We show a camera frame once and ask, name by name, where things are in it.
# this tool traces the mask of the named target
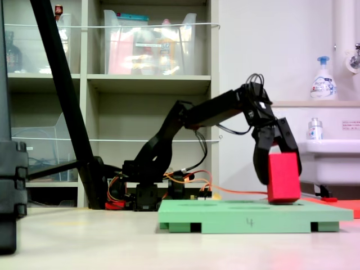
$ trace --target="white sink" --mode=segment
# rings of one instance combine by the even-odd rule
[[[317,185],[360,185],[360,139],[307,140],[299,143],[300,180]]]

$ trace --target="robotic arm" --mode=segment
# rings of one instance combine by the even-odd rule
[[[172,140],[182,127],[194,131],[214,125],[223,128],[219,125],[222,121],[240,113],[244,113],[248,125],[254,127],[252,137],[256,144],[253,162],[261,183],[269,184],[268,155],[273,145],[279,145],[282,152],[296,153],[300,175],[302,167],[297,144],[286,119],[277,119],[271,110],[271,104],[263,83],[256,82],[245,83],[236,90],[230,90],[198,106],[177,101],[158,133],[143,146],[134,160],[124,162],[126,182],[139,183],[136,197],[144,197],[144,194],[152,194],[154,197],[157,194],[154,183],[162,182],[172,159]],[[152,207],[143,206],[153,205],[155,199],[153,203],[137,202],[140,205],[137,210],[151,210]]]

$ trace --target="white floor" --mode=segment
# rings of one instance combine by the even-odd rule
[[[339,233],[201,235],[159,232],[157,213],[29,209],[1,270],[360,269],[360,220]]]

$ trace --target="faucet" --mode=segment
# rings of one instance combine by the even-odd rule
[[[360,43],[355,44],[355,49],[357,55],[351,57],[350,59],[350,66],[354,69],[360,68]]]

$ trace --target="pump bottle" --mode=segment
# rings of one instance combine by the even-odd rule
[[[310,91],[312,100],[337,100],[338,89],[336,87],[334,78],[330,75],[329,70],[326,68],[326,62],[330,58],[321,56],[317,59],[320,62],[320,70],[317,73],[313,86]]]

